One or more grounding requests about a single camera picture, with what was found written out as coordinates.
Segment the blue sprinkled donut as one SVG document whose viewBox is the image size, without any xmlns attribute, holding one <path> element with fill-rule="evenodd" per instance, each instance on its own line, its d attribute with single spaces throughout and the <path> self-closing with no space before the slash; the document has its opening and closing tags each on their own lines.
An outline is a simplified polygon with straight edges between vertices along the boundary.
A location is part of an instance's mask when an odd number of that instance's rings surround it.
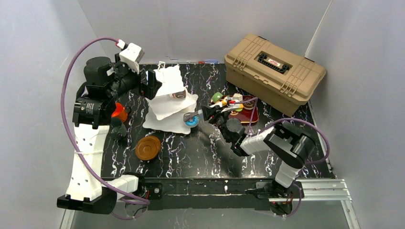
<svg viewBox="0 0 405 229">
<path fill-rule="evenodd" d="M 186 121 L 185 124 L 190 128 L 194 128 L 199 124 L 199 121 L 200 121 L 200 117 L 194 116 L 193 118 Z"/>
</svg>

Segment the metal serving tongs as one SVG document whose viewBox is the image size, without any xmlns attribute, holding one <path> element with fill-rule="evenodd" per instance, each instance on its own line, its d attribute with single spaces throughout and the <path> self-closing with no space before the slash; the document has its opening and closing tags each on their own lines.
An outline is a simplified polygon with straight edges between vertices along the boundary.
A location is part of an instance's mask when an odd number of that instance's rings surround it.
<svg viewBox="0 0 405 229">
<path fill-rule="evenodd" d="M 220 107 L 223 107 L 222 105 L 222 100 L 219 100 L 218 102 L 212 104 L 212 105 L 208 105 L 208 106 L 214 106 L 214 105 L 219 105 Z M 194 116 L 199 116 L 200 120 L 204 120 L 203 119 L 203 115 L 202 115 L 202 110 L 198 110 L 198 111 L 194 111 L 194 112 L 187 112 L 183 115 L 183 122 L 185 123 L 186 121 L 188 121 L 189 119 L 193 118 Z"/>
</svg>

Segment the white three-tier cake stand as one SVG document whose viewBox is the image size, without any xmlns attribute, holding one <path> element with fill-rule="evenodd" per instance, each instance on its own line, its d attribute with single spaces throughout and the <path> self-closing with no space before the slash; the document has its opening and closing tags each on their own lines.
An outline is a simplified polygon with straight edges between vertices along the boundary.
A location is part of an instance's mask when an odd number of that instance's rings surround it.
<svg viewBox="0 0 405 229">
<path fill-rule="evenodd" d="M 195 111 L 198 95 L 188 92 L 179 65 L 159 67 L 154 72 L 162 86 L 154 99 L 146 100 L 149 109 L 142 127 L 188 135 L 191 128 L 183 122 L 183 115 Z M 183 90 L 187 91 L 184 99 L 172 98 L 172 93 Z"/>
</svg>

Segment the chocolate swirl roll cake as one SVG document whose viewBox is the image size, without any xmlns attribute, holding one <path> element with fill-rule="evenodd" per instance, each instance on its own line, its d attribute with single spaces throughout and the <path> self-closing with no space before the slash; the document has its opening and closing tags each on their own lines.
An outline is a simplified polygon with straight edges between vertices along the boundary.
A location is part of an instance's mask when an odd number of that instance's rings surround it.
<svg viewBox="0 0 405 229">
<path fill-rule="evenodd" d="M 176 99 L 184 99 L 187 95 L 187 91 L 183 90 L 181 92 L 176 92 L 176 93 L 172 93 L 171 96 L 172 98 L 176 98 Z"/>
</svg>

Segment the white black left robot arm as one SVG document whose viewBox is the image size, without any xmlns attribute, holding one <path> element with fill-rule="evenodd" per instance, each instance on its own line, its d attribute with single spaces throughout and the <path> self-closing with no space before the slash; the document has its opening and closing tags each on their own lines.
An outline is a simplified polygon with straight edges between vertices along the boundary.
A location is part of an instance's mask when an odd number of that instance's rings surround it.
<svg viewBox="0 0 405 229">
<path fill-rule="evenodd" d="M 123 196 L 130 197 L 138 189 L 139 177 L 134 173 L 104 181 L 102 157 L 111 127 L 116 100 L 134 91 L 148 99 L 161 87 L 153 70 L 143 83 L 139 72 L 129 65 L 108 57 L 89 59 L 84 67 L 85 82 L 76 94 L 73 110 L 74 131 L 70 138 L 75 154 L 70 183 L 65 194 L 57 199 L 59 208 L 93 214 L 110 214 Z"/>
</svg>

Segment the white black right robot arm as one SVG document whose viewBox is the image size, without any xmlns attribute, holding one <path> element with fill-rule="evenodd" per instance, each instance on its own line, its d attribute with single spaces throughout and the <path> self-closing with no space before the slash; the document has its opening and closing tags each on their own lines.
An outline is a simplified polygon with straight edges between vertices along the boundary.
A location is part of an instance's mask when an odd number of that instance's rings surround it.
<svg viewBox="0 0 405 229">
<path fill-rule="evenodd" d="M 248 135 L 239 119 L 229 118 L 219 106 L 203 106 L 200 116 L 220 130 L 224 140 L 238 156 L 250 156 L 262 151 L 273 151 L 282 163 L 274 178 L 276 187 L 289 188 L 315 148 L 313 137 L 288 120 L 277 120 L 273 125 Z"/>
</svg>

